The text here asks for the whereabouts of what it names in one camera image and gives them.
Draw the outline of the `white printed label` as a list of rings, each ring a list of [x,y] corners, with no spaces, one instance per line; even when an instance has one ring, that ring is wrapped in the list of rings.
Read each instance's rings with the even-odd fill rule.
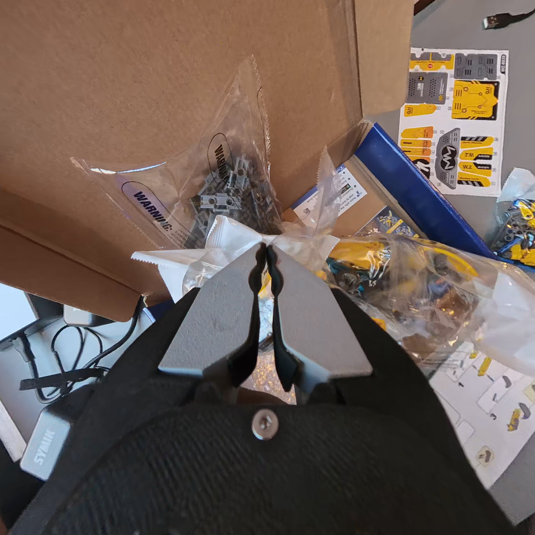
[[[365,197],[367,192],[345,164],[337,167],[337,173],[342,181],[340,209],[338,213],[340,217],[361,198]],[[304,220],[313,210],[317,197],[318,187],[314,186],[314,188],[297,199],[290,208],[300,220]]]

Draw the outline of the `grey desk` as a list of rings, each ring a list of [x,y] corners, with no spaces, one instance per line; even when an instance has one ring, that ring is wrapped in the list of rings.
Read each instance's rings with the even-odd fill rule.
[[[534,1],[435,1],[414,16],[411,44],[421,48],[509,50],[502,178],[515,168],[534,172],[534,17],[500,30],[483,30],[484,17],[524,13]],[[513,520],[534,534],[534,438],[491,488],[512,507]]]

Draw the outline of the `blue cardboard kit box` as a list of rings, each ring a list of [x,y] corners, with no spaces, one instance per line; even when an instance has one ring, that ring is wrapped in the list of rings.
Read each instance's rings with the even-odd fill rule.
[[[1,1],[1,283],[124,322],[170,298],[156,249],[76,163],[128,169],[200,140],[256,59],[284,209],[401,106],[420,1]]]

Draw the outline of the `grey power adapter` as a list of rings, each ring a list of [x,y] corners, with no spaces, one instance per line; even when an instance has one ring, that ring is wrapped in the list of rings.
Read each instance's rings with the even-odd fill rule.
[[[40,413],[23,456],[22,471],[46,481],[51,476],[70,434],[72,419],[47,405]]]

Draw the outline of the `white instruction booklet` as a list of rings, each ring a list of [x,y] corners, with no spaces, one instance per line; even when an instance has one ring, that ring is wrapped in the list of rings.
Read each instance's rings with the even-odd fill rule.
[[[534,379],[461,343],[430,385],[486,489],[534,434]]]

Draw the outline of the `clear bag of grey parts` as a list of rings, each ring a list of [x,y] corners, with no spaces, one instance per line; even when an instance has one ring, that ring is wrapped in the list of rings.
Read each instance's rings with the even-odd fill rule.
[[[270,125],[254,55],[238,66],[200,140],[162,163],[106,170],[72,164],[156,248],[201,249],[215,217],[264,234],[283,229],[270,180]]]

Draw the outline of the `white clear plastic bag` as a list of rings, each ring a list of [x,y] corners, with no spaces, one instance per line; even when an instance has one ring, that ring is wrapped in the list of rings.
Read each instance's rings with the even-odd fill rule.
[[[276,235],[261,234],[226,216],[216,216],[201,249],[136,251],[131,259],[156,265],[174,302],[237,259],[253,245],[267,245]]]

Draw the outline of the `large clear bag yellow parts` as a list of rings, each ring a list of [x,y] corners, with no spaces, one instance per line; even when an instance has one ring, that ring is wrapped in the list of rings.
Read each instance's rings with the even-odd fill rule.
[[[519,373],[534,376],[534,281],[518,268],[430,240],[388,233],[339,240],[331,234],[342,186],[326,147],[318,164],[312,226],[286,224],[272,242],[301,265],[313,285],[342,291],[380,319],[425,369],[436,369],[463,342]]]

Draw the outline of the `bag of yellow blue parts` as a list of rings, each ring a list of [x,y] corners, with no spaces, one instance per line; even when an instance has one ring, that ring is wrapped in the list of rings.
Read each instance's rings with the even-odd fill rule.
[[[490,250],[505,263],[534,272],[534,174],[514,168],[495,204]]]

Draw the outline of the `dark blue leaflet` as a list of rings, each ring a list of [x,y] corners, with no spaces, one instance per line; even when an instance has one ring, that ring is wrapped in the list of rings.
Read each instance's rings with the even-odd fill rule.
[[[420,237],[390,206],[384,207],[371,218],[352,238],[371,234],[392,234],[405,237]]]

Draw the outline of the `yellow grey sticker sheet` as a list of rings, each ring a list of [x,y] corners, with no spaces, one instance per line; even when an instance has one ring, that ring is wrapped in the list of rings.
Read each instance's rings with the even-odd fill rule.
[[[508,50],[411,48],[398,144],[443,195],[502,190]]]

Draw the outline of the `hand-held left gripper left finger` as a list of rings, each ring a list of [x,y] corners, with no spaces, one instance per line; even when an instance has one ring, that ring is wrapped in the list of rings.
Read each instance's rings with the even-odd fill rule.
[[[201,288],[158,365],[175,377],[211,381],[234,389],[257,364],[260,316],[258,293],[266,245],[253,245]]]

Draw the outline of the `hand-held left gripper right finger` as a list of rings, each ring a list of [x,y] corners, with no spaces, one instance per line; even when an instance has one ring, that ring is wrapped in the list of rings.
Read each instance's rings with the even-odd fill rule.
[[[274,296],[272,338],[284,391],[311,394],[331,380],[373,368],[329,285],[275,245],[267,248]]]

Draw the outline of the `dark grey device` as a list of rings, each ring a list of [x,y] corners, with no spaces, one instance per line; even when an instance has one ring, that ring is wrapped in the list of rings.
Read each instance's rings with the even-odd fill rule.
[[[11,348],[20,335],[30,337],[56,323],[63,313],[63,304],[22,292],[15,304],[8,307],[8,313],[1,316],[1,322],[6,322],[1,325],[1,351]]]

